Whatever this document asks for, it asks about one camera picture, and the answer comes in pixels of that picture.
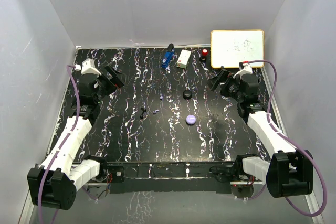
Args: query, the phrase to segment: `blue stapler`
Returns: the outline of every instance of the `blue stapler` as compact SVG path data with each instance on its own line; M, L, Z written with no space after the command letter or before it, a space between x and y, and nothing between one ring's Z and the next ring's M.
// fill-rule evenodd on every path
M162 67L166 68L175 53L174 44L170 43L162 60Z

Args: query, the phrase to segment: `purple round object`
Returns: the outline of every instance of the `purple round object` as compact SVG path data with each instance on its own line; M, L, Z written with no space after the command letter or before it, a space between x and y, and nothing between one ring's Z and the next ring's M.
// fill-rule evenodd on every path
M193 125L196 123L196 117L194 115L189 115L187 116L186 122L189 125Z

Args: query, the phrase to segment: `marble tabletop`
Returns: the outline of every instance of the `marble tabletop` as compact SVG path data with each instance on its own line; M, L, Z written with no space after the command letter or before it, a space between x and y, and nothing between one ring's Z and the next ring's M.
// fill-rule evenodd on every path
M182 49L192 52L186 69L176 67ZM210 59L199 61L202 49L176 48L166 69L161 68L164 48L78 50L77 64L92 58L103 72L104 66L111 64L125 74L126 81L123 88L100 103L101 113L76 161L87 155L102 156L108 162L232 161L247 153L269 160L261 141L239 117L235 100L222 97L219 88L209 90L206 80L216 76L218 70L211 68ZM254 73L261 79L260 100L267 103L263 74L260 69L254 69ZM85 81L80 72L73 75L77 83ZM193 92L190 100L182 97L186 89ZM53 145L71 114L73 90L69 83ZM143 119L141 108L147 110ZM196 116L192 126L185 122L188 115Z

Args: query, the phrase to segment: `robotic arm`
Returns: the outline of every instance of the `robotic arm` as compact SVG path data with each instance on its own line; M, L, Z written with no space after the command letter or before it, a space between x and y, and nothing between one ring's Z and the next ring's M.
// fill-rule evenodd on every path
M27 179L31 199L37 205L38 191L46 167L52 163L43 187L42 206L68 210L75 201L76 192L92 178L104 176L106 162L101 157L88 156L80 165L73 168L72 163L82 141L91 130L99 113L99 102L124 86L117 71L107 65L109 77L104 76L95 68L94 60L87 59L81 67L81 74L95 74L96 78L88 85L79 83L80 113L76 128L71 128L76 118L76 100L72 103L73 114L67 119L67 124L55 147L43 163L30 169ZM68 133L71 133L65 144L61 143Z
M264 105L258 100L258 77L252 74L252 67L247 62L241 62L239 66L240 71L236 74L222 68L216 77L208 80L208 85L214 91L221 84L220 94L237 101L238 114L258 135L272 158L267 162L254 154L239 155L233 173L235 176L255 176L267 185L275 198L310 194L312 164L277 134L281 130L272 120L268 123Z

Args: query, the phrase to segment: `gray floor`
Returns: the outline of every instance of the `gray floor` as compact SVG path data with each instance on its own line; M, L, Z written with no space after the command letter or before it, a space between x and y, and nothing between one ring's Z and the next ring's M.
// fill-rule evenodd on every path
M293 202L308 211L304 196L293 197ZM45 223L50 223L54 209L44 208ZM29 224L37 224L34 208ZM267 190L257 199L243 202L231 195L209 192L189 193L126 193L110 194L98 203L80 190L73 207L59 211L55 224L64 223L259 223L307 224L312 219L297 213L284 198L274 199Z

